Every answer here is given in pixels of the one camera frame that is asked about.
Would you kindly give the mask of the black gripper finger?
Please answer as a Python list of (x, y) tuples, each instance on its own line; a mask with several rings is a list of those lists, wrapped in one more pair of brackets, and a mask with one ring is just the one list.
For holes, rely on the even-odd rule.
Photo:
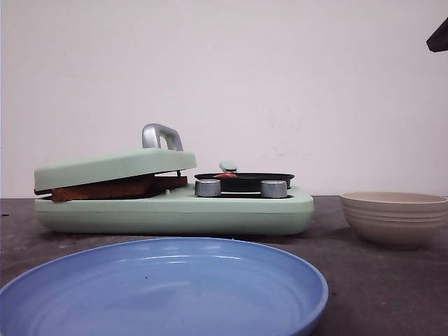
[(430, 35), (426, 41), (428, 49), (433, 53), (448, 51), (448, 19)]

